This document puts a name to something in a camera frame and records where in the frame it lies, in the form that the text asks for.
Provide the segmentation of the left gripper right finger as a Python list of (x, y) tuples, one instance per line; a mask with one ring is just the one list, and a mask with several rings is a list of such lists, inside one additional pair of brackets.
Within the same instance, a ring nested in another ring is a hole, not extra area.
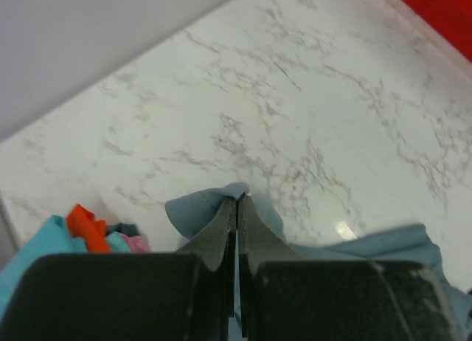
[(241, 331), (244, 337), (250, 337), (255, 305), (253, 284), (260, 264), (305, 258), (263, 223), (252, 198), (247, 195), (241, 196), (237, 203), (237, 245)]

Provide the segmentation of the grey-blue t shirt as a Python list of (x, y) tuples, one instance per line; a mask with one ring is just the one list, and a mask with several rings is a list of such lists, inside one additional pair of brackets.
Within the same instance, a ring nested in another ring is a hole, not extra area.
[[(170, 223), (185, 238), (191, 239), (215, 217), (220, 205), (227, 198), (240, 199), (249, 195), (256, 212), (278, 237), (285, 240), (283, 220), (270, 201), (260, 194), (251, 193), (244, 182), (231, 183), (196, 191), (171, 199), (165, 203)], [(471, 321), (471, 295), (452, 286), (443, 271), (440, 248), (429, 238), (422, 224), (410, 224), (390, 230), (366, 235), (351, 241), (344, 241), (323, 247), (307, 247), (293, 244), (292, 247), (309, 258), (325, 259), (381, 259), (414, 261), (426, 265), (442, 282), (451, 306), (466, 328)]]

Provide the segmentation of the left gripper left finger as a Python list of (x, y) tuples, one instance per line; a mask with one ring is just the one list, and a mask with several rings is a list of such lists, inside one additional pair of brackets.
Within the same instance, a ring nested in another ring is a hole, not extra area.
[(212, 274), (211, 290), (222, 303), (224, 317), (234, 316), (236, 200), (225, 199), (215, 217), (176, 252), (198, 257)]

